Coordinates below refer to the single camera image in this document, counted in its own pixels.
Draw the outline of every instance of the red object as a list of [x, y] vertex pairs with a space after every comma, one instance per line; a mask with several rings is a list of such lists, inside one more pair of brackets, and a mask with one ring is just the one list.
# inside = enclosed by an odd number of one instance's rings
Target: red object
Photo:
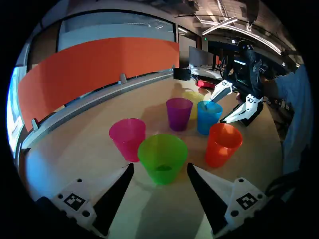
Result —
[[203, 81], [203, 80], [198, 80], [196, 82], [196, 85], [199, 86], [199, 87], [208, 87], [208, 88], [212, 88], [212, 89], [215, 88], [215, 84], [214, 83], [208, 82], [208, 81]]
[[242, 145], [242, 135], [234, 126], [226, 123], [214, 124], [209, 130], [205, 161], [218, 168]]
[[78, 44], [40, 62], [19, 82], [26, 129], [62, 105], [127, 78], [179, 67], [179, 44], [160, 39], [118, 37]]

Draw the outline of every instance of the yellow plastic cup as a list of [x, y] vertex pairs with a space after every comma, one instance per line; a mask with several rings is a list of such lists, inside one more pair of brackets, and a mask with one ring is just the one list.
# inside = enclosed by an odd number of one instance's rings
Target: yellow plastic cup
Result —
[[191, 116], [189, 117], [190, 120], [197, 119], [197, 104], [200, 101], [204, 100], [204, 96], [200, 93], [194, 91], [187, 91], [183, 93], [183, 98], [186, 98], [193, 103]]

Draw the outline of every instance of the desk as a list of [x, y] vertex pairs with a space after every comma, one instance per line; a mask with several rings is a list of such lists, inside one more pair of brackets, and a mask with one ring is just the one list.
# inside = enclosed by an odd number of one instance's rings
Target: desk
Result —
[[[183, 92], [211, 93], [195, 82], [172, 77], [121, 94], [75, 116], [36, 143], [26, 157], [26, 186], [31, 197], [53, 197], [77, 178], [96, 180], [127, 164], [108, 136], [111, 125], [123, 118], [140, 118], [147, 136], [171, 133], [188, 146], [187, 162], [233, 181], [245, 177], [260, 190], [282, 172], [280, 139], [275, 124], [264, 107], [248, 126], [232, 123], [243, 136], [238, 151], [218, 169], [204, 161], [207, 137], [196, 131], [196, 120], [185, 132], [172, 132], [168, 126], [165, 102]], [[224, 117], [237, 104], [235, 94], [223, 98]], [[140, 163], [126, 191], [109, 239], [113, 238], [211, 238], [211, 227], [186, 173], [185, 163], [170, 185], [157, 186]]]

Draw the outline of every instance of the green plastic cup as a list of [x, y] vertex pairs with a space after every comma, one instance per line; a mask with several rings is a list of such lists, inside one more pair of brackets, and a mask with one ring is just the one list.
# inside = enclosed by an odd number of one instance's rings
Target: green plastic cup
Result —
[[138, 148], [138, 158], [156, 184], [174, 181], [187, 158], [187, 146], [170, 134], [153, 135]]

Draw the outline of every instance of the glass window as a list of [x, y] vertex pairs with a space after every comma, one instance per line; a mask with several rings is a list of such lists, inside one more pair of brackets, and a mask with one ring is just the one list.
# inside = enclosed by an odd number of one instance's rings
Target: glass window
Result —
[[171, 23], [138, 14], [99, 12], [63, 21], [58, 49], [60, 51], [84, 42], [114, 37], [145, 37], [175, 41]]
[[9, 144], [14, 152], [19, 133], [23, 127], [23, 120], [21, 118], [19, 101], [18, 101], [18, 84], [20, 80], [26, 75], [26, 67], [16, 67], [13, 70], [7, 102], [7, 131]]

